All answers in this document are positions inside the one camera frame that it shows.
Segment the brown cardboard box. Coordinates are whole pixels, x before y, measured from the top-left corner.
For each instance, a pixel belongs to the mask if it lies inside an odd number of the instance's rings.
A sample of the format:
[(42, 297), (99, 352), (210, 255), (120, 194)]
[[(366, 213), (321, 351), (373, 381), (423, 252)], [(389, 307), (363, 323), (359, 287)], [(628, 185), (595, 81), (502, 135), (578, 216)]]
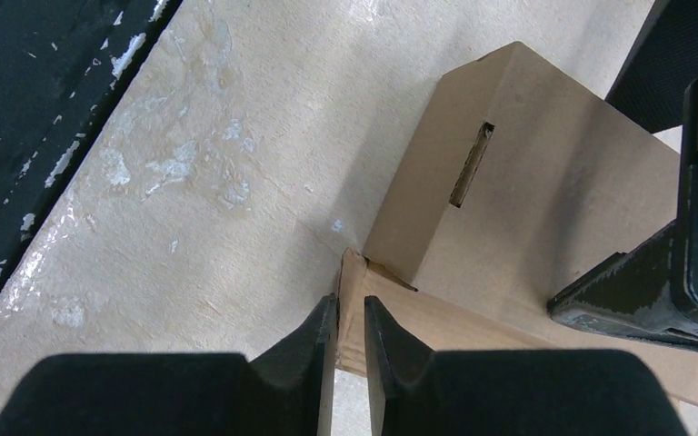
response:
[(434, 349), (608, 348), (698, 406), (698, 353), (578, 332), (547, 301), (676, 213), (679, 155), (520, 42), (437, 83), (360, 252), (337, 365), (365, 373), (364, 298)]

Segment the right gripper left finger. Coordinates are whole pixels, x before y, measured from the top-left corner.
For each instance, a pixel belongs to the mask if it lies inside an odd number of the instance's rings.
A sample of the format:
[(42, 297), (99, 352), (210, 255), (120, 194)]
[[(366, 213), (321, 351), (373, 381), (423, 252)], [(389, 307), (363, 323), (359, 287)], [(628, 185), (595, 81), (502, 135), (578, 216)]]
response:
[(38, 362), (0, 435), (326, 435), (337, 300), (253, 360), (240, 353), (76, 353)]

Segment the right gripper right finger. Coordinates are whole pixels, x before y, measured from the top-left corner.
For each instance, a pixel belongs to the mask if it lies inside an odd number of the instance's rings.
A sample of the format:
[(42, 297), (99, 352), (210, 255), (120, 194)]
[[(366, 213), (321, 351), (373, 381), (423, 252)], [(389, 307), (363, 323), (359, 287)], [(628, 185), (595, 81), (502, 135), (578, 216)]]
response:
[(375, 435), (683, 435), (663, 387), (620, 350), (436, 351), (371, 296)]

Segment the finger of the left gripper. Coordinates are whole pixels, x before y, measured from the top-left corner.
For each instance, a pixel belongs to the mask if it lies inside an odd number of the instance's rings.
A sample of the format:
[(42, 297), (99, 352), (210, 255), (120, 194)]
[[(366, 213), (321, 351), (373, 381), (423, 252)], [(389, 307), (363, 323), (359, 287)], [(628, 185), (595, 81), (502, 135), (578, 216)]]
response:
[(651, 134), (683, 123), (698, 78), (698, 0), (655, 1), (605, 101)]
[(698, 236), (683, 245), (669, 223), (597, 264), (546, 310), (577, 331), (698, 352)]

